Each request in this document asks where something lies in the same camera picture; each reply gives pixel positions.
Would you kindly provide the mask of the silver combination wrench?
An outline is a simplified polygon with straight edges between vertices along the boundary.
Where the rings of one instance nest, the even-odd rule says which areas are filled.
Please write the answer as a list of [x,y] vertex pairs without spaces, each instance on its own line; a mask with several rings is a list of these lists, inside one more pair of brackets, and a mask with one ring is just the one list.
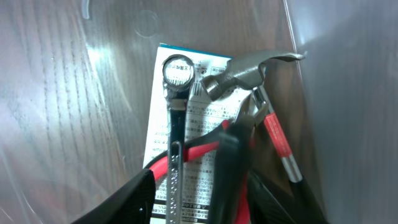
[[182,212],[185,123],[195,81],[194,64],[185,55],[171,55],[162,64],[162,78],[169,132],[165,222],[178,224]]

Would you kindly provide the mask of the clear plastic container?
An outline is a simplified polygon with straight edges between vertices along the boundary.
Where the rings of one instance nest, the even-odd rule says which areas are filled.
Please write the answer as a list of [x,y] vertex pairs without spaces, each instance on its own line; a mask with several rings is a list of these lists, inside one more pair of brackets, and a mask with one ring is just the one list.
[[1,222],[71,223],[142,168],[161,43],[273,61],[266,88],[331,223],[397,222],[396,1],[1,2]]

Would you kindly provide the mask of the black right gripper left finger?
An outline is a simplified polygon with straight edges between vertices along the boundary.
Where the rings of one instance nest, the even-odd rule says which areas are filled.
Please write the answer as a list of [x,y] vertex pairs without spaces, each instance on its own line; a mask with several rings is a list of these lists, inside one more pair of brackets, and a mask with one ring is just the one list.
[[73,224],[149,224],[154,200],[154,173],[143,169]]

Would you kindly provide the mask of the small claw hammer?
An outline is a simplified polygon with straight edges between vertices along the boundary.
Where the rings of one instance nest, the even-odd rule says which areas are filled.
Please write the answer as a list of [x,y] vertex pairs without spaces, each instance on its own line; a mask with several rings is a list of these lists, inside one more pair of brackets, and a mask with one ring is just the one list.
[[[228,60],[225,71],[203,78],[201,85],[212,101],[218,100],[226,90],[232,87],[252,92],[248,100],[253,101],[257,107],[257,114],[254,117],[256,125],[265,127],[281,159],[292,191],[288,195],[292,199],[291,210],[297,218],[297,223],[326,223],[327,220],[296,163],[289,142],[264,89],[268,60],[293,62],[303,58],[302,54],[278,50],[260,51],[235,57]],[[249,204],[246,205],[243,214],[250,216]]]

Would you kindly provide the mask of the blue white screw box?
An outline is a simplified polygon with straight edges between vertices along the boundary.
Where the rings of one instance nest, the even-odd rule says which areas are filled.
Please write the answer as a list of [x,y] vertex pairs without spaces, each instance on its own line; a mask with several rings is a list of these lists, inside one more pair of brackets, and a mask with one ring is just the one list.
[[[241,102],[249,94],[246,90],[230,88],[219,100],[211,101],[200,81],[208,75],[223,72],[230,57],[160,44],[155,59],[144,164],[148,164],[155,156],[167,150],[168,121],[162,86],[162,64],[166,58],[174,54],[185,55],[195,64],[195,82],[190,90],[185,125],[186,140],[209,133],[225,119],[235,119]],[[185,163],[182,223],[207,222],[213,188],[214,159],[215,152],[211,151]]]

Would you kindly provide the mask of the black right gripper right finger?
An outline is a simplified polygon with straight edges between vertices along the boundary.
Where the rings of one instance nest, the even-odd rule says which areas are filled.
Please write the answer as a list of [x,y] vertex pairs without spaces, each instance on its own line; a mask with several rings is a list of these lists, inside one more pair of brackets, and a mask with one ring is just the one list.
[[296,224],[291,210],[292,199],[276,184],[250,170],[248,173],[248,204],[253,224]]

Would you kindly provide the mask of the red handled cutting pliers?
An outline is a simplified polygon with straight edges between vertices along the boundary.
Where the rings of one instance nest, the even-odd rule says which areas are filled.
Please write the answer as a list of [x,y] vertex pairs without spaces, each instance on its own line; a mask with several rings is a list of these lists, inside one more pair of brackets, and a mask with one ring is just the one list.
[[[184,143],[184,165],[208,152],[215,152],[213,188],[206,223],[249,223],[243,214],[248,204],[247,179],[254,153],[255,115],[250,95],[239,106],[235,119],[225,119],[209,133]],[[155,177],[155,201],[150,223],[165,223],[167,202],[167,150],[155,156],[144,168]]]

